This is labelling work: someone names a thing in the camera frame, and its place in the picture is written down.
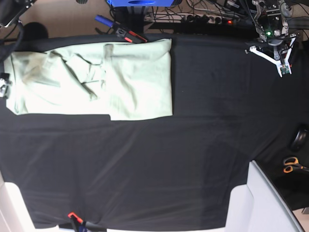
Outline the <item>white furniture left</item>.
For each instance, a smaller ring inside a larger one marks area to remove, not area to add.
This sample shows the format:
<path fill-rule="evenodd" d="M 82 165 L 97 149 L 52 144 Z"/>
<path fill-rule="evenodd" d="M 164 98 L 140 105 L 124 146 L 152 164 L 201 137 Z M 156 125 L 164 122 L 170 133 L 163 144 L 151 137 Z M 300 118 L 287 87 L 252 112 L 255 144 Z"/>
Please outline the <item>white furniture left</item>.
<path fill-rule="evenodd" d="M 0 231 L 34 232 L 35 227 L 19 187 L 0 175 Z"/>

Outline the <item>red black clamp top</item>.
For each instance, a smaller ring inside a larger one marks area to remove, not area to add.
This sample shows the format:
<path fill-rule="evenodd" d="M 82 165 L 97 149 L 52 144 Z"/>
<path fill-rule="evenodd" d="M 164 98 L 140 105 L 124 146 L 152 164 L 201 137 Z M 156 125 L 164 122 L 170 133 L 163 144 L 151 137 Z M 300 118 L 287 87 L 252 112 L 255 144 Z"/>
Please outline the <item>red black clamp top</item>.
<path fill-rule="evenodd" d="M 141 44 L 148 42 L 145 38 L 134 33 L 133 31 L 121 27 L 116 30 L 115 34 L 129 43 Z"/>

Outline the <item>black table cloth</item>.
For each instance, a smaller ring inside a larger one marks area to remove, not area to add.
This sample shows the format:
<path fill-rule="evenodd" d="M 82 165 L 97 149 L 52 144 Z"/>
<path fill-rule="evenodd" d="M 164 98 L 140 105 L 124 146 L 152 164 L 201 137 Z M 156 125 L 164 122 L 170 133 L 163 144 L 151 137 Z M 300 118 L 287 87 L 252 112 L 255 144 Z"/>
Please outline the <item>black table cloth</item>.
<path fill-rule="evenodd" d="M 309 122 L 309 44 L 281 78 L 241 40 L 169 38 L 171 117 L 16 116 L 0 103 L 0 170 L 36 227 L 66 223 L 69 212 L 107 229 L 223 227 L 252 160 L 291 209 L 308 206 L 309 175 L 283 173 L 282 161 Z"/>

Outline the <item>white power strip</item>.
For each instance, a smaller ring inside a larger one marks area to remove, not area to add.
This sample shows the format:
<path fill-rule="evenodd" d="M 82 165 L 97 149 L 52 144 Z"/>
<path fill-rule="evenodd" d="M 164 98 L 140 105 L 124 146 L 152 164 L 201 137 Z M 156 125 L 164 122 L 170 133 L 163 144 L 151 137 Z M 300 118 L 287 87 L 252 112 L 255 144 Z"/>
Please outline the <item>white power strip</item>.
<path fill-rule="evenodd" d="M 185 14 L 181 19 L 182 23 L 206 23 L 206 24 L 221 24 L 222 18 L 206 14 Z"/>

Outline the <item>grey white furniture right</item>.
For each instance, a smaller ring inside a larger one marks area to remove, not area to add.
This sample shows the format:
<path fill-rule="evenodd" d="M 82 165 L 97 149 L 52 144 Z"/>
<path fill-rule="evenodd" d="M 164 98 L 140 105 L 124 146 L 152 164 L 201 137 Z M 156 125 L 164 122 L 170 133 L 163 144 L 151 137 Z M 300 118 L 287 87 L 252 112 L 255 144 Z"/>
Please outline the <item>grey white furniture right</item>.
<path fill-rule="evenodd" d="M 230 194 L 226 232 L 302 232 L 304 229 L 256 161 L 247 183 Z"/>

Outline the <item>blue box top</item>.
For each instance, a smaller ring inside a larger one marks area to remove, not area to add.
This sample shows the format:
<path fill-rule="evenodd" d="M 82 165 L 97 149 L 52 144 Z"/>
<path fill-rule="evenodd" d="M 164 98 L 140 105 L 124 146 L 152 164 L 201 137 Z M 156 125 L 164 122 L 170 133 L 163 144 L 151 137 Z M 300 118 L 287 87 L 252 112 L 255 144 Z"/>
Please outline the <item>blue box top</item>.
<path fill-rule="evenodd" d="M 181 4 L 182 0 L 108 0 L 107 3 L 114 7 L 128 6 L 156 6 L 173 7 Z"/>

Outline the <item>pale green T-shirt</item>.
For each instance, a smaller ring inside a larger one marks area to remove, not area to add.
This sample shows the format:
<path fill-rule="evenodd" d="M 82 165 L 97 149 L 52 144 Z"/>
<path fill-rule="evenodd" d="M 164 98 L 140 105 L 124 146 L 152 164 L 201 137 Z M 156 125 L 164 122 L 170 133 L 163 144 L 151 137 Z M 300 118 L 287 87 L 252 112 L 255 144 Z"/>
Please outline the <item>pale green T-shirt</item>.
<path fill-rule="evenodd" d="M 16 115 L 109 115 L 113 121 L 171 116 L 171 39 L 104 42 L 13 52 L 6 107 Z"/>

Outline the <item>red black clamp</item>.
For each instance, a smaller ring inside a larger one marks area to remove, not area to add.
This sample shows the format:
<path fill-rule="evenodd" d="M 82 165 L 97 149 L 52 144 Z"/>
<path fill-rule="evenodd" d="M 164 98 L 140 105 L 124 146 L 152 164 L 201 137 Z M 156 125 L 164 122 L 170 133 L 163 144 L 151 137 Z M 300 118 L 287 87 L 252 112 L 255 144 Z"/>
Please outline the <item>red black clamp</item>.
<path fill-rule="evenodd" d="M 116 30 L 115 34 L 129 43 L 141 44 L 148 42 L 145 38 L 134 33 L 133 31 L 121 27 Z"/>
<path fill-rule="evenodd" d="M 75 232 L 106 232 L 107 229 L 102 228 L 98 225 L 95 225 L 90 222 L 86 222 L 77 216 L 74 212 L 70 212 L 68 214 L 68 218 L 70 219 L 72 229 Z"/>

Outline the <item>orange handled scissors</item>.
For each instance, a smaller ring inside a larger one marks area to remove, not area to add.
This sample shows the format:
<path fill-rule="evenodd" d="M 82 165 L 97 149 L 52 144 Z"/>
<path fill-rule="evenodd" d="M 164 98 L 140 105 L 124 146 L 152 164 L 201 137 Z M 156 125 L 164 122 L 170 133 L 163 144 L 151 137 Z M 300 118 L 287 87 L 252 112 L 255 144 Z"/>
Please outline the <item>orange handled scissors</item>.
<path fill-rule="evenodd" d="M 285 174 L 291 173 L 293 171 L 304 171 L 308 172 L 308 167 L 305 167 L 299 163 L 297 157 L 288 157 L 283 160 L 283 172 Z"/>

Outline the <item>black round object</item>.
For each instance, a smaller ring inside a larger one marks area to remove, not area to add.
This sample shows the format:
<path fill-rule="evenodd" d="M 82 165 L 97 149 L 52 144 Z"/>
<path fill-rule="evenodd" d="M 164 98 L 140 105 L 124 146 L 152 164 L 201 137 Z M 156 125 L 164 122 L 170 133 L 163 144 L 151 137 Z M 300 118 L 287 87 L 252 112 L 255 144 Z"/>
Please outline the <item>black round object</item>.
<path fill-rule="evenodd" d="M 291 142 L 291 150 L 292 151 L 299 151 L 309 139 L 309 131 L 308 130 L 299 130 L 295 137 L 292 139 Z"/>

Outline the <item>red black clamp bottom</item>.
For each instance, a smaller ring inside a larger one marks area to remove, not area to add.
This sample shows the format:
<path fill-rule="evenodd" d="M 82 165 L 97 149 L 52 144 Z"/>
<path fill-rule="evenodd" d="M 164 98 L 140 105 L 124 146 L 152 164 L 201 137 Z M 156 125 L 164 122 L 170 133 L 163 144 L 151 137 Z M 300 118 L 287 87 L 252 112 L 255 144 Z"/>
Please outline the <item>red black clamp bottom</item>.
<path fill-rule="evenodd" d="M 98 225 L 95 225 L 90 222 L 86 222 L 77 216 L 74 212 L 70 212 L 68 214 L 68 218 L 70 219 L 72 229 L 75 232 L 106 232 L 107 229 L 102 228 Z"/>

